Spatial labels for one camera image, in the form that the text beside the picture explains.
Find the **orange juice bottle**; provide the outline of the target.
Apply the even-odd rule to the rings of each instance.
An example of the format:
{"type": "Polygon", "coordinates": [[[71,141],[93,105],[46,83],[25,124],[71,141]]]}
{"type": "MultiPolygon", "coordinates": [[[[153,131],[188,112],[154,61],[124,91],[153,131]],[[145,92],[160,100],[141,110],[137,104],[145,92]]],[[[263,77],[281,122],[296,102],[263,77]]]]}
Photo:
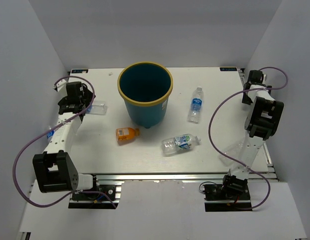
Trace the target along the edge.
{"type": "Polygon", "coordinates": [[[140,130],[138,128],[123,127],[116,129],[116,140],[120,146],[133,142],[139,135],[140,130]]]}

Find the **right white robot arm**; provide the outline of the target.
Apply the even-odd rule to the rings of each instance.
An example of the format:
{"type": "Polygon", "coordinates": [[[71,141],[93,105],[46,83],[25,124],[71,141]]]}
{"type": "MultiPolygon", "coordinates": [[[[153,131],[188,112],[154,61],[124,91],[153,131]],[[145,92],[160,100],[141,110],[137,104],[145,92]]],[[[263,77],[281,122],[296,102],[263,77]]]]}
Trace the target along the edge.
{"type": "Polygon", "coordinates": [[[278,128],[284,103],[271,95],[271,86],[264,84],[266,75],[262,70],[251,70],[244,84],[242,103],[250,110],[245,120],[245,138],[235,163],[223,178],[221,195],[230,200],[245,193],[249,170],[263,144],[278,128]]]}

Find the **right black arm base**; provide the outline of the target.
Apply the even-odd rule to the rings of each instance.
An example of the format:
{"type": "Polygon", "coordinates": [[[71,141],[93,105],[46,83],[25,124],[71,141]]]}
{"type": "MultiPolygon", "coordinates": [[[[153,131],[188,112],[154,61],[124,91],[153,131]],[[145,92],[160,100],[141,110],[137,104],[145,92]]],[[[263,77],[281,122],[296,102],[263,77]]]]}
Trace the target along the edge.
{"type": "Polygon", "coordinates": [[[205,181],[199,185],[204,195],[204,207],[207,213],[252,211],[248,187],[241,193],[226,193],[222,184],[205,181]]]}

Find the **Aquafina clear water bottle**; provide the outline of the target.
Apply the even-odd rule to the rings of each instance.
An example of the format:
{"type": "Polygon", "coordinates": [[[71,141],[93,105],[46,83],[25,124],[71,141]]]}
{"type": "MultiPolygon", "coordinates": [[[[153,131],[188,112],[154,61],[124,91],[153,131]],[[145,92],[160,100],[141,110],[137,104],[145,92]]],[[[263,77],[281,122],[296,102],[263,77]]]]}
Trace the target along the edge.
{"type": "Polygon", "coordinates": [[[198,86],[191,97],[191,104],[190,109],[188,112],[187,120],[192,123],[199,123],[201,108],[203,104],[203,89],[202,87],[198,86]]]}

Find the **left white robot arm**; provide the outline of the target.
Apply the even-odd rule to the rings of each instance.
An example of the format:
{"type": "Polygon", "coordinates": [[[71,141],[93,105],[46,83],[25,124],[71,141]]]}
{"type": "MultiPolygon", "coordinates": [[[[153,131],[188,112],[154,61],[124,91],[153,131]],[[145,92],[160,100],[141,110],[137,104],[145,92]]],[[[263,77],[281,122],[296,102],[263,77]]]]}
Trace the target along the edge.
{"type": "Polygon", "coordinates": [[[83,191],[91,200],[100,195],[100,187],[92,174],[78,173],[70,157],[75,135],[83,122],[84,113],[77,113],[89,106],[93,93],[79,81],[66,84],[66,96],[59,102],[57,124],[61,125],[41,154],[33,157],[33,166],[39,189],[43,193],[83,191]]]}

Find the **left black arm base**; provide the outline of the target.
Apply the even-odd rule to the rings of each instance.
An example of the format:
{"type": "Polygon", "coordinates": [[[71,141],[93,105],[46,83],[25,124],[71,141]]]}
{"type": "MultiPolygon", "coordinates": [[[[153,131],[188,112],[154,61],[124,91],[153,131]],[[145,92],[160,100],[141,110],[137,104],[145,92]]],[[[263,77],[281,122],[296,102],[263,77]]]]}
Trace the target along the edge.
{"type": "MultiPolygon", "coordinates": [[[[121,196],[122,181],[101,181],[97,190],[103,192],[117,207],[121,196]]],[[[76,193],[71,195],[69,209],[115,209],[104,195],[100,193],[76,193]]]]}

